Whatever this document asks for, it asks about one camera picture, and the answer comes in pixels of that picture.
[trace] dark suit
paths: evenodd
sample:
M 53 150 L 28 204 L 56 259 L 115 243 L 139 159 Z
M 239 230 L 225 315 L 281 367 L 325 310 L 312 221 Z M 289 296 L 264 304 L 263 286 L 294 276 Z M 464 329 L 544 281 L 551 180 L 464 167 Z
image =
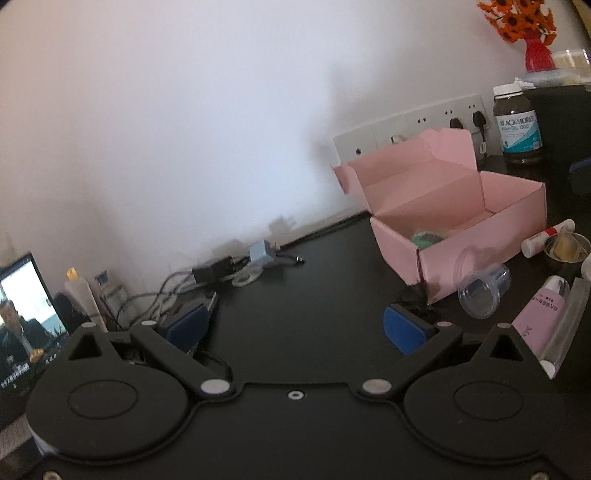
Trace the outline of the dark suit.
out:
M 18 321 L 21 323 L 22 331 L 32 348 L 44 348 L 51 341 L 49 333 L 35 319 L 26 321 L 20 317 Z M 29 354 L 21 341 L 4 326 L 0 330 L 0 377 L 2 377 L 0 380 L 12 373 L 12 369 L 9 368 L 6 360 L 11 355 L 17 365 L 29 361 Z

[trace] man on screen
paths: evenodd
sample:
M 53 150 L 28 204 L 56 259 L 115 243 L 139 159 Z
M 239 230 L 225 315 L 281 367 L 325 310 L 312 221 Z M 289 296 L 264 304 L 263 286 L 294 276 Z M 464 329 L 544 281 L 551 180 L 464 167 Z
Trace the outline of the man on screen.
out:
M 13 355 L 16 364 L 38 362 L 51 341 L 49 333 L 37 320 L 21 317 L 11 300 L 0 301 L 0 316 L 6 326 L 6 331 L 0 332 L 0 351 Z

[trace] flower vase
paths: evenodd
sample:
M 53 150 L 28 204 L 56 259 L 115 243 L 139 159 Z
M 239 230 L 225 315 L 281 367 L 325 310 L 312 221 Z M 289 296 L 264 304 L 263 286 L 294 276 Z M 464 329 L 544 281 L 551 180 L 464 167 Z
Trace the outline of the flower vase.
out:
M 540 40 L 540 33 L 532 31 L 525 35 L 525 68 L 528 72 L 541 72 L 554 70 L 556 66 L 552 61 L 552 53 Z

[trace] monitor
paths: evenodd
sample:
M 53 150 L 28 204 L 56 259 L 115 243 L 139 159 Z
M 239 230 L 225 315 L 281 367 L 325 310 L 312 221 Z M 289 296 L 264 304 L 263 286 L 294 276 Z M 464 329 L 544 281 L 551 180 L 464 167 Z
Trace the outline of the monitor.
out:
M 32 254 L 0 270 L 0 391 L 27 391 L 68 334 Z

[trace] pink cardboard box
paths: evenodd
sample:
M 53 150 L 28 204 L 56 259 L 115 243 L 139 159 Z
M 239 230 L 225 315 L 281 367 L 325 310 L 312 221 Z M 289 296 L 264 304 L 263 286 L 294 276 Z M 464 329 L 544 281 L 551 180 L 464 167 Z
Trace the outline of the pink cardboard box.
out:
M 408 284 L 424 281 L 434 303 L 468 273 L 503 263 L 546 228 L 545 185 L 478 172 L 467 130 L 426 130 L 335 168 L 347 194 L 373 214 L 384 260 Z M 447 236 L 419 251 L 417 232 Z

